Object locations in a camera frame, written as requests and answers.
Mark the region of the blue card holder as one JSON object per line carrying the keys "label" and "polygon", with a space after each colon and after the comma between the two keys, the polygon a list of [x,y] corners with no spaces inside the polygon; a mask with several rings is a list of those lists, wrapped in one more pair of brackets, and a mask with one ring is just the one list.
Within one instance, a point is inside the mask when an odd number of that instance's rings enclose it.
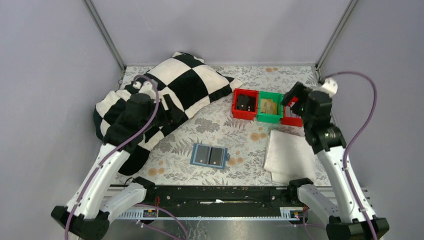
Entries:
{"label": "blue card holder", "polygon": [[[209,159],[208,159],[208,163],[207,164],[201,164],[201,163],[196,163],[194,162],[194,158],[195,158],[195,154],[196,154],[196,149],[197,146],[208,146],[210,147],[209,149],[209,158],[210,158],[210,152],[211,152],[211,148],[222,148],[223,149],[223,159],[222,159],[222,164],[221,166],[215,166],[215,165],[209,165]],[[208,168],[214,168],[214,169],[224,169],[226,167],[226,163],[230,160],[230,154],[228,152],[228,149],[225,147],[220,147],[220,146],[211,146],[211,145],[206,145],[206,144],[200,144],[200,143],[195,143],[193,145],[193,150],[191,153],[191,159],[190,159],[190,164],[191,165],[196,165],[196,166],[201,166],[201,167],[208,167]]]}

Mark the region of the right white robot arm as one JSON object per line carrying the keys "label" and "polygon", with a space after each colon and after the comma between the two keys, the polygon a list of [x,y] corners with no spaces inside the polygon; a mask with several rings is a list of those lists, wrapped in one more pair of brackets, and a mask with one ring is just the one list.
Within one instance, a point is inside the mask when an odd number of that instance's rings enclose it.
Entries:
{"label": "right white robot arm", "polygon": [[331,202],[309,178],[291,180],[287,201],[303,204],[325,224],[330,240],[379,240],[390,229],[384,217],[377,217],[365,197],[349,160],[349,145],[341,130],[331,122],[332,97],[338,85],[328,77],[317,88],[301,82],[283,95],[281,105],[300,116],[305,139],[323,165],[336,203]]}

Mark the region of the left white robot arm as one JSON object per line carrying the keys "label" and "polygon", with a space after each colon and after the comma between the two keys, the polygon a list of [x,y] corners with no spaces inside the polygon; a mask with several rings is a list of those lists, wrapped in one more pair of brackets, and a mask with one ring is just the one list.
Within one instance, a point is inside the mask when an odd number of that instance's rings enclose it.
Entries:
{"label": "left white robot arm", "polygon": [[108,201],[103,198],[117,173],[131,175],[141,169],[151,150],[185,118],[180,100],[145,76],[97,103],[93,120],[102,141],[97,158],[75,195],[51,212],[63,227],[64,238],[100,240],[132,205],[152,204],[154,190],[137,183]]}

